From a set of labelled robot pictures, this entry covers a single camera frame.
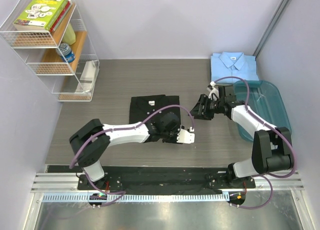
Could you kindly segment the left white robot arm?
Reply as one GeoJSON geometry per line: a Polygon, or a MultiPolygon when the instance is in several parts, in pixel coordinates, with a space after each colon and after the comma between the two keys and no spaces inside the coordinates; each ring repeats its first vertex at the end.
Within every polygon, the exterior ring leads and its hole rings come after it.
{"type": "Polygon", "coordinates": [[[104,125],[99,119],[92,119],[73,134],[69,143],[78,165],[88,174],[89,184],[100,190],[107,182],[100,163],[103,152],[111,146],[126,143],[163,142],[176,143],[181,127],[180,115],[173,112],[161,114],[148,120],[129,125],[104,125]]]}

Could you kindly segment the black long sleeve shirt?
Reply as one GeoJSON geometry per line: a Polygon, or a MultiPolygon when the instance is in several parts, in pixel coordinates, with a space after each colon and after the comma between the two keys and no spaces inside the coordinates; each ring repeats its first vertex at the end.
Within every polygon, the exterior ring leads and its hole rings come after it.
{"type": "MultiPolygon", "coordinates": [[[[155,111],[169,105],[179,105],[180,97],[177,95],[149,95],[149,96],[135,96],[131,97],[130,107],[129,107],[129,123],[134,124],[137,122],[142,122],[149,115],[153,114],[155,111]]],[[[168,113],[174,113],[179,121],[178,126],[181,125],[181,111],[178,107],[169,108],[159,112],[150,118],[147,123],[158,123],[160,119],[167,115],[168,113]]]]}

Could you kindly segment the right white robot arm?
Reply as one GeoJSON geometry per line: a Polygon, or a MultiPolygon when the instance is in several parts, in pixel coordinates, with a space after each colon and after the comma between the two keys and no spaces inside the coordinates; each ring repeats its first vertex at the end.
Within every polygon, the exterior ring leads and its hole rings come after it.
{"type": "Polygon", "coordinates": [[[270,124],[254,113],[243,100],[237,100],[232,85],[212,86],[209,95],[200,95],[190,113],[195,119],[201,120],[212,120],[216,114],[223,114],[252,136],[251,157],[227,167],[225,180],[230,187],[236,188],[252,176],[294,168],[289,129],[270,124]]]}

